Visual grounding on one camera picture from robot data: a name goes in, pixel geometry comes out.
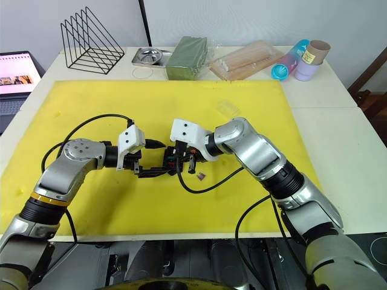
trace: label on cup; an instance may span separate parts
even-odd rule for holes
[[[302,59],[305,63],[311,64],[316,56],[314,54],[311,54],[309,51],[306,50],[304,55],[302,56]]]

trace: green sponge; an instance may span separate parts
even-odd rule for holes
[[[206,57],[206,37],[182,37],[166,65],[168,79],[195,80]]]

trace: wire magazine holder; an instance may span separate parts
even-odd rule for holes
[[[125,52],[88,8],[60,24],[66,66],[107,74]]]

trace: purple cup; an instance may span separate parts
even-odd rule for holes
[[[309,65],[301,59],[298,63],[294,76],[296,79],[306,82],[314,76],[319,67],[320,65]]]

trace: laptop keyboard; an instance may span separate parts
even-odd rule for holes
[[[24,100],[22,101],[2,101],[0,102],[0,115],[14,115],[23,105]]]

